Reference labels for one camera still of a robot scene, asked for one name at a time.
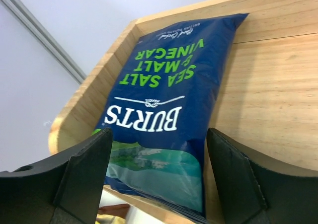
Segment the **blue Burts sea salt bag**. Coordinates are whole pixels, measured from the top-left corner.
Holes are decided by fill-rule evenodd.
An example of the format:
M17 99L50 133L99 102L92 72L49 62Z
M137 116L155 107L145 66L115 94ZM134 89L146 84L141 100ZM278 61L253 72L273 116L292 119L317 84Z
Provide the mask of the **blue Burts sea salt bag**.
M246 17L178 22L139 39L94 129L113 132L106 185L206 222L205 138Z

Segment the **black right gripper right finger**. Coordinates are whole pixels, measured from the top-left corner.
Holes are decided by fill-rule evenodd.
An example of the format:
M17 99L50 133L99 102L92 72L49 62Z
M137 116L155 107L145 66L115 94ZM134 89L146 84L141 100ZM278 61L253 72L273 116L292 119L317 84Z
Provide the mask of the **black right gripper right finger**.
M215 128L207 148L227 224L316 224L318 173L249 148Z

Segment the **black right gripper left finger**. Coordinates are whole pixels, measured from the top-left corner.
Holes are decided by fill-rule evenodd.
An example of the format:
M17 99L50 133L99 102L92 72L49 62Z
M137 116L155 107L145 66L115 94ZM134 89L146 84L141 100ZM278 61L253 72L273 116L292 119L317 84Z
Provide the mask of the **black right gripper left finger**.
M103 129L41 161L0 173L2 224L93 224L113 134Z

